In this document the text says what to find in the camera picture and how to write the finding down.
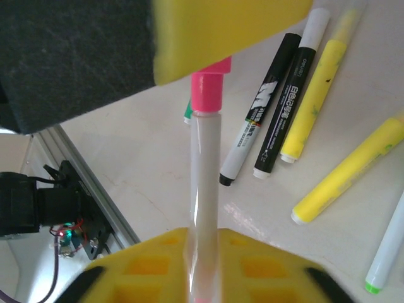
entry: black marker cap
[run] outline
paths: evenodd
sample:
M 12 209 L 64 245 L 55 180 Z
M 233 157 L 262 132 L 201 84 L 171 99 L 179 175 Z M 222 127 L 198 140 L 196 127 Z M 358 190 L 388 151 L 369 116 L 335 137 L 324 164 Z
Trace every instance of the black marker cap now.
M 220 183 L 221 185 L 230 186 L 230 185 L 232 185 L 232 182 L 233 182 L 233 181 L 234 181 L 234 180 L 229 179 L 228 177 L 225 177 L 224 175 L 220 174 L 219 183 Z

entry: pink marker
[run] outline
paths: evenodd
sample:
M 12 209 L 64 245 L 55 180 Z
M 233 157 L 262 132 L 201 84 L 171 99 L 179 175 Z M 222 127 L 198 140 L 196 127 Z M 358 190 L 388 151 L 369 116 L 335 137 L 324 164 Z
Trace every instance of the pink marker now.
M 217 272 L 217 217 L 224 74 L 231 57 L 191 77 L 191 227 L 189 267 L 194 302 L 211 302 Z

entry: pen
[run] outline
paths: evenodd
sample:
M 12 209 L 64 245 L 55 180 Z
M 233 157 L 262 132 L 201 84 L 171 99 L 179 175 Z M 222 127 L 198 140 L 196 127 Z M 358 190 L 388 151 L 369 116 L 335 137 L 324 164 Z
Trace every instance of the pen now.
M 404 111 L 387 119 L 292 211 L 292 219 L 309 223 L 344 193 L 376 160 L 404 139 Z
M 366 276 L 366 290 L 378 294 L 396 261 L 404 239 L 404 193 L 391 217 L 386 233 Z
M 265 179 L 272 171 L 329 19 L 330 12 L 325 8 L 316 8 L 310 12 L 302 40 L 254 166 L 254 176 L 257 178 Z
M 282 146 L 283 161 L 299 159 L 366 4 L 366 0 L 349 0 L 339 17 Z
M 276 95 L 279 83 L 283 81 L 290 62 L 299 46 L 300 35 L 287 33 L 272 61 L 272 64 L 250 106 L 244 123 L 220 170 L 220 183 L 230 186 L 237 177 L 258 132 L 268 107 Z

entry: black foam pad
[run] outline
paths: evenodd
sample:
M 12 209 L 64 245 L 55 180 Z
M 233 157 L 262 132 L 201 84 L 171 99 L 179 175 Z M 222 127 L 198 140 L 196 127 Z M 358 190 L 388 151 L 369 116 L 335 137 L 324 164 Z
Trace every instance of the black foam pad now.
M 155 85 L 150 0 L 0 1 L 0 125 L 34 133 Z

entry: marker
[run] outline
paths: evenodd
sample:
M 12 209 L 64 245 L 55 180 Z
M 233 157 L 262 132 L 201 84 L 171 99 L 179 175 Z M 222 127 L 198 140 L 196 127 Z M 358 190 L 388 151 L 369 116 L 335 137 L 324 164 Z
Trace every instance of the marker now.
M 220 109 L 231 57 L 191 75 L 191 226 L 187 239 L 191 297 L 211 302 L 217 272 Z
M 338 19 L 282 146 L 283 161 L 299 159 L 366 4 L 366 0 L 349 1 Z
M 316 8 L 310 12 L 302 40 L 254 166 L 254 176 L 257 178 L 265 179 L 272 171 L 329 19 L 330 12 L 325 8 Z
M 185 114 L 184 114 L 184 122 L 186 124 L 191 124 L 192 113 L 193 113 L 193 110 L 191 108 L 191 99 L 189 99 L 187 109 L 185 110 Z
M 296 205 L 292 219 L 298 224 L 312 221 L 376 160 L 392 150 L 402 139 L 404 139 L 404 111 L 396 117 L 387 119 Z
M 300 42 L 300 35 L 287 33 L 272 61 L 246 119 L 220 170 L 220 183 L 230 186 L 237 177 L 265 118 L 268 107 L 276 95 L 278 84 L 283 81 Z
M 378 294 L 384 287 L 404 240 L 404 193 L 391 217 L 376 256 L 366 276 L 366 290 Z

